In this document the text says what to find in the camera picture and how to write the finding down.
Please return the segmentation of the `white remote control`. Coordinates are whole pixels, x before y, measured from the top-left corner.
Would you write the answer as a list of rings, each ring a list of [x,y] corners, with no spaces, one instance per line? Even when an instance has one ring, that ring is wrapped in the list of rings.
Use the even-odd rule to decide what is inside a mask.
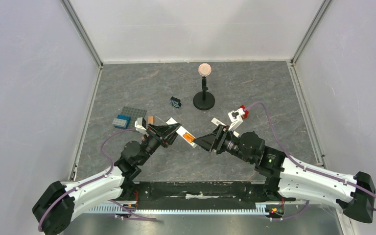
[[[166,124],[171,125],[171,124],[176,124],[177,121],[170,117],[167,121]],[[184,128],[182,125],[177,129],[177,134],[183,138],[192,148],[195,148],[197,144],[194,142],[195,136],[192,135],[186,128]]]

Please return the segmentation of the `white remote battery cover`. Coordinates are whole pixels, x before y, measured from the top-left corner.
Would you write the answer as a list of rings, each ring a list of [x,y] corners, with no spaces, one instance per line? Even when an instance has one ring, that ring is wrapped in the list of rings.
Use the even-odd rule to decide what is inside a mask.
[[[218,125],[224,125],[224,126],[226,126],[226,124],[224,124],[223,122],[221,122],[220,120],[218,120],[218,119],[216,119],[216,118],[213,118],[213,119],[211,120],[211,122],[212,122],[214,125],[216,125],[216,126],[218,126]],[[239,133],[236,132],[235,130],[233,131],[233,134],[234,134],[237,138],[239,138]]]

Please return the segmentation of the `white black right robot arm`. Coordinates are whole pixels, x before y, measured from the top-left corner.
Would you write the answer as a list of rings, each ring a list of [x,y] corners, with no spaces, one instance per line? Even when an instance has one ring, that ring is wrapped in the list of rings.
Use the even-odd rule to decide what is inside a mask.
[[[365,172],[350,175],[319,168],[266,146],[254,131],[237,137],[223,125],[194,139],[194,143],[208,152],[227,152],[254,165],[266,178],[263,194],[270,200],[308,200],[335,207],[358,222],[373,221],[376,188]]]

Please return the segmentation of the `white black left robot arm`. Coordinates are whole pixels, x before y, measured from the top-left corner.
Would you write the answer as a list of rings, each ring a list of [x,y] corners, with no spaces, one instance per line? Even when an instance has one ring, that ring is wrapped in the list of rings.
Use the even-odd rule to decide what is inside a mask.
[[[167,148],[178,137],[180,123],[167,125],[149,124],[142,128],[144,140],[129,141],[110,166],[84,180],[62,183],[55,181],[43,192],[32,208],[38,221],[38,231],[58,235],[79,215],[105,201],[130,199],[134,182],[142,166],[161,146]]]

